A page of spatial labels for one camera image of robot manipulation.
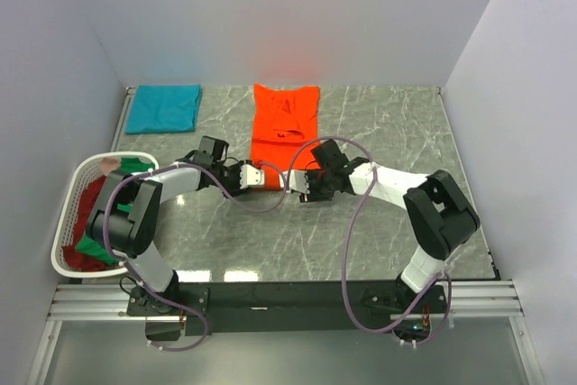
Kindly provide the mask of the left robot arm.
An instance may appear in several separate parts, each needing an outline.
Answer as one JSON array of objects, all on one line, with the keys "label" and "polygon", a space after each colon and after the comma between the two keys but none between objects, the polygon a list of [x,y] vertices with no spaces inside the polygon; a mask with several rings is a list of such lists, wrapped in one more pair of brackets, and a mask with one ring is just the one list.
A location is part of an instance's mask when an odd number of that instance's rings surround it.
[{"label": "left robot arm", "polygon": [[159,314],[174,312],[180,302],[178,274],[153,242],[160,205],[178,195],[218,185],[223,185],[233,197],[247,193],[249,189],[242,187],[241,174],[248,161],[231,158],[232,163],[228,164],[228,147],[224,140],[204,136],[197,150],[173,163],[174,170],[125,184],[105,218],[114,189],[130,177],[128,170],[113,171],[106,177],[87,219],[86,235],[100,245],[105,244],[103,229],[108,229],[113,254],[151,288],[148,303]]}]

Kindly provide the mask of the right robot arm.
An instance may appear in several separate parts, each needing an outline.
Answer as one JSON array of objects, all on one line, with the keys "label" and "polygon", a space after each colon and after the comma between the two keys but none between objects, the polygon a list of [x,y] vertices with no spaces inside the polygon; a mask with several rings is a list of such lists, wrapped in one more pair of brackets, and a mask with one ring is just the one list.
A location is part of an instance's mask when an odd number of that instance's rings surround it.
[{"label": "right robot arm", "polygon": [[337,140],[313,146],[315,168],[291,168],[288,187],[303,203],[327,201],[336,192],[373,197],[405,210],[417,241],[395,281],[400,308],[415,312],[427,301],[426,284],[442,274],[453,252],[481,228],[481,220],[453,176],[445,170],[416,174],[387,168],[369,152],[349,159]]}]

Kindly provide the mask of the orange t-shirt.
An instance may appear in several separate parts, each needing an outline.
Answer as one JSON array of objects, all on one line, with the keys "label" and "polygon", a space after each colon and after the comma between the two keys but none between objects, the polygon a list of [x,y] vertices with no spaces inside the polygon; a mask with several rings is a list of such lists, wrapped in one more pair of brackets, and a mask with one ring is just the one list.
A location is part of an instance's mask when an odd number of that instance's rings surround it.
[{"label": "orange t-shirt", "polygon": [[253,86],[255,116],[252,122],[250,159],[268,162],[275,167],[264,168],[265,190],[279,190],[279,172],[315,170],[319,167],[312,146],[298,149],[318,136],[318,103],[320,88],[305,86],[275,90],[261,84]]}]

